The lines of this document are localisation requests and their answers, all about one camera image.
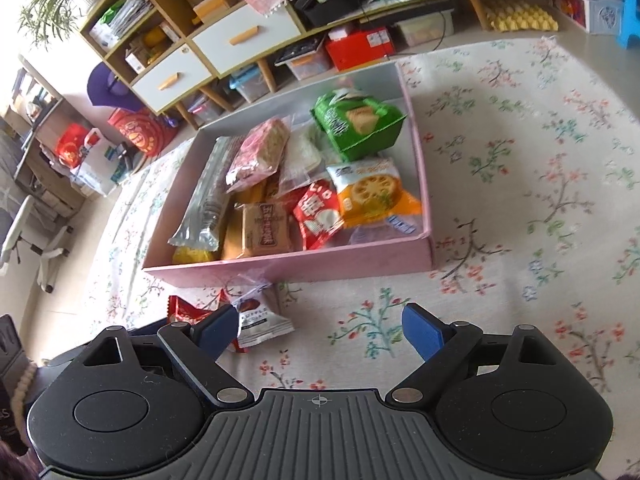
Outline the white blue candy packet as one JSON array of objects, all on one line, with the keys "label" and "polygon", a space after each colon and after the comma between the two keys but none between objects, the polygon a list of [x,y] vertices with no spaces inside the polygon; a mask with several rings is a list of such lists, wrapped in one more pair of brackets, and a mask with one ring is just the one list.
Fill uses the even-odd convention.
[{"label": "white blue candy packet", "polygon": [[279,295],[272,283],[255,284],[233,299],[231,305],[239,315],[236,344],[242,350],[294,332],[292,321],[281,313]]}]

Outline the brown beef biscuit packet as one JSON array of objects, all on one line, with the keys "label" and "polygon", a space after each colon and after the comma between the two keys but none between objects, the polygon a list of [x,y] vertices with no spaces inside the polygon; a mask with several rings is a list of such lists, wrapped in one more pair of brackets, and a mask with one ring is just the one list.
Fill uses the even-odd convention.
[{"label": "brown beef biscuit packet", "polygon": [[241,211],[241,258],[271,256],[290,252],[288,213],[277,203],[239,206]]}]

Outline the lotus root biscuit packet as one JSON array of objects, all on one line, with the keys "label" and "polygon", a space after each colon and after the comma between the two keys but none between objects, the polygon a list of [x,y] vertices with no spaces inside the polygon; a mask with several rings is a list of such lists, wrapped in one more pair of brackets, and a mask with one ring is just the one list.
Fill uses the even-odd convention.
[{"label": "lotus root biscuit packet", "polygon": [[401,182],[391,158],[365,158],[326,168],[347,229],[378,223],[391,216],[415,216],[420,200]]}]

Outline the red snack packet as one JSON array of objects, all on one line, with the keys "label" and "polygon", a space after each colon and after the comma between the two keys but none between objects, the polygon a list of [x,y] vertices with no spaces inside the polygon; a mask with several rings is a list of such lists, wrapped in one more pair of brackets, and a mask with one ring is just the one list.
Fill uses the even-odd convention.
[{"label": "red snack packet", "polygon": [[196,325],[226,304],[230,304],[230,296],[224,290],[218,292],[218,295],[204,307],[194,307],[189,301],[177,295],[171,295],[167,301],[167,322],[186,322]]}]

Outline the silver foil snack pack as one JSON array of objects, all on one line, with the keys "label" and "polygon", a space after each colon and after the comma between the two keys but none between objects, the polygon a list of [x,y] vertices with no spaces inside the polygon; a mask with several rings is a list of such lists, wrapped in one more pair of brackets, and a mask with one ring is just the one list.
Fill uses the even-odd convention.
[{"label": "silver foil snack pack", "polygon": [[218,252],[230,200],[226,175],[242,142],[242,136],[220,136],[216,140],[169,245]]}]

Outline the white blue bread bag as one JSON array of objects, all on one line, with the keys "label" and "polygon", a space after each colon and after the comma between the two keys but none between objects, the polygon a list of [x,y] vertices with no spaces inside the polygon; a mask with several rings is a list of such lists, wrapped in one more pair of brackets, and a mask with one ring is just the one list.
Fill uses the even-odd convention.
[{"label": "white blue bread bag", "polygon": [[341,234],[341,241],[347,245],[358,245],[403,240],[422,232],[422,220],[420,214],[393,214],[379,222],[346,229]]}]

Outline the orange yellow snack packet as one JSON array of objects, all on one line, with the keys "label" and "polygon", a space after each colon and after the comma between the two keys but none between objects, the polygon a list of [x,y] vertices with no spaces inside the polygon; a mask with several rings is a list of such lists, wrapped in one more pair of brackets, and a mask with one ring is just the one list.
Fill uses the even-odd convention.
[{"label": "orange yellow snack packet", "polygon": [[222,260],[266,256],[277,251],[277,243],[272,235],[267,234],[267,222],[262,218],[265,196],[265,181],[233,195],[230,219],[221,249]]}]

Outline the red rice cracker packet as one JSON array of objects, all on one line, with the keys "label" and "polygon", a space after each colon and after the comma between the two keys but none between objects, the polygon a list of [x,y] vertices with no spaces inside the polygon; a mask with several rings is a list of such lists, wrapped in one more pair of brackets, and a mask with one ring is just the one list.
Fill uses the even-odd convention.
[{"label": "red rice cracker packet", "polygon": [[327,180],[309,185],[293,210],[303,250],[323,247],[344,226],[340,201]]}]

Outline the pink strawberry snack packet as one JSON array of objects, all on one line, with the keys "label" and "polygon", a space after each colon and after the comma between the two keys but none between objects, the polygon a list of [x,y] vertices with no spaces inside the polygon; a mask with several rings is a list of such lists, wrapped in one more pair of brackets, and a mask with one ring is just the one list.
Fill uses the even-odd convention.
[{"label": "pink strawberry snack packet", "polygon": [[226,174],[229,193],[245,191],[277,172],[291,135],[291,124],[290,116],[276,116],[250,130]]}]

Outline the floral table cloth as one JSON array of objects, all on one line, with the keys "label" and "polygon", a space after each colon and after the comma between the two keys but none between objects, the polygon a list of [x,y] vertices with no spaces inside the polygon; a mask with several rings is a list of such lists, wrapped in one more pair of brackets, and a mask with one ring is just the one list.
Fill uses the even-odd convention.
[{"label": "floral table cloth", "polygon": [[639,472],[639,123],[551,39],[491,41],[401,63],[420,140],[393,158],[408,186],[423,159],[427,238],[417,274],[325,282],[285,273],[292,334],[224,358],[251,387],[302,387],[301,427],[340,418],[329,392],[390,388],[419,363],[401,333],[409,301],[485,330],[537,326],[612,408],[600,463]]}]

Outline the red lantern bag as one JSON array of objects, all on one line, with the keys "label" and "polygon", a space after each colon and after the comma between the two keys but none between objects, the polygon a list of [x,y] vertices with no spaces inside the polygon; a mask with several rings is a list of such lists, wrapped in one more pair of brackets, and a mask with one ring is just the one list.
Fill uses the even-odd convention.
[{"label": "red lantern bag", "polygon": [[159,155],[178,133],[178,128],[164,116],[156,116],[146,108],[138,112],[116,108],[107,122],[149,157]]}]

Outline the clear rice cake packet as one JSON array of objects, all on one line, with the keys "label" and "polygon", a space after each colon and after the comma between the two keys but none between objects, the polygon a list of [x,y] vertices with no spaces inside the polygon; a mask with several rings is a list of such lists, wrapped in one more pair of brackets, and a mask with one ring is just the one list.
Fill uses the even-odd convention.
[{"label": "clear rice cake packet", "polygon": [[326,170],[326,161],[317,145],[319,133],[314,122],[292,130],[279,169],[277,197],[311,185]]}]

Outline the purple hat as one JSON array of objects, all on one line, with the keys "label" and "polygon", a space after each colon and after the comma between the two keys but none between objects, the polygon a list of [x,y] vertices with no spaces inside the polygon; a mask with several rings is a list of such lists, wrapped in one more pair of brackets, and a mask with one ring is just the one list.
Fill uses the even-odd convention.
[{"label": "purple hat", "polygon": [[122,108],[140,112],[142,101],[104,63],[99,63],[89,75],[87,94],[93,106]]}]

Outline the red storage box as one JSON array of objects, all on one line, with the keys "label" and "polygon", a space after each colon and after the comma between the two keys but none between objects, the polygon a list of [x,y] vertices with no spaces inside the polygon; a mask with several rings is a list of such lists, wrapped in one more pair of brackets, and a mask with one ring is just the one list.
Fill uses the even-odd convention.
[{"label": "red storage box", "polygon": [[386,27],[356,30],[340,40],[329,40],[326,52],[339,72],[380,62],[396,53]]}]

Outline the wooden tv cabinet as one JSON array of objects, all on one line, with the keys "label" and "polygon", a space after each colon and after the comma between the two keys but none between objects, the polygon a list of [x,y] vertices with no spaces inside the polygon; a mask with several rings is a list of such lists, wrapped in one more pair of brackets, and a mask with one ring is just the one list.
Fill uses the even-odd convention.
[{"label": "wooden tv cabinet", "polygon": [[[247,0],[234,6],[220,6],[205,16],[198,16],[188,0],[145,0],[145,11],[110,46],[92,34],[94,26],[119,0],[99,0],[80,29],[81,36],[96,51],[105,65],[143,105],[154,114],[182,107],[182,100],[206,84],[228,76],[235,70],[256,63],[266,65],[273,52],[322,32],[322,26],[305,23],[294,4],[282,0],[266,14],[256,11]],[[357,18],[375,18],[387,11],[409,9],[436,0],[388,0],[362,6],[356,11],[329,20],[331,28]],[[136,72],[126,61],[128,46],[153,28],[169,26],[165,50],[152,63]]]}]

